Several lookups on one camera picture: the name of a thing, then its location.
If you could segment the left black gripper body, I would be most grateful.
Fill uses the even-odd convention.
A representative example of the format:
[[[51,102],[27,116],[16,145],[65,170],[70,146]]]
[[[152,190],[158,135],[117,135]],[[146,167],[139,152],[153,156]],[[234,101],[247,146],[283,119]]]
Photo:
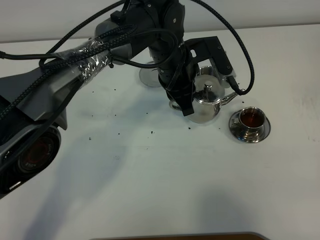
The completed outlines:
[[[173,54],[169,61],[157,67],[159,82],[170,100],[187,98],[195,92],[194,81],[199,67],[184,42],[173,50],[167,43],[156,42],[149,47],[149,53],[156,64]]]

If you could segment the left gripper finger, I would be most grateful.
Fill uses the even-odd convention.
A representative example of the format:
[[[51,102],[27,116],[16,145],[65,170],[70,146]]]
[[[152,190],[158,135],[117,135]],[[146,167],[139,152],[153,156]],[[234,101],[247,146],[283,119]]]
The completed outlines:
[[[193,108],[193,94],[192,93],[178,93],[173,96],[172,107],[175,110],[182,112],[184,117],[194,113]]]

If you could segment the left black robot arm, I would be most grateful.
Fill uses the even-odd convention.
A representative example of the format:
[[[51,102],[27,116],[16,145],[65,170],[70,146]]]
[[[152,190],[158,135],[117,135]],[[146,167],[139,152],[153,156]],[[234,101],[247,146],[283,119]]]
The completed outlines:
[[[110,18],[94,37],[59,51],[88,18],[45,54],[14,55],[4,60],[38,60],[30,72],[0,80],[0,194],[6,196],[48,167],[61,146],[66,107],[75,94],[101,70],[114,64],[158,71],[160,85],[185,116],[194,113],[197,64],[186,47],[185,7],[177,0],[120,0],[105,9]],[[149,49],[153,64],[134,62]]]

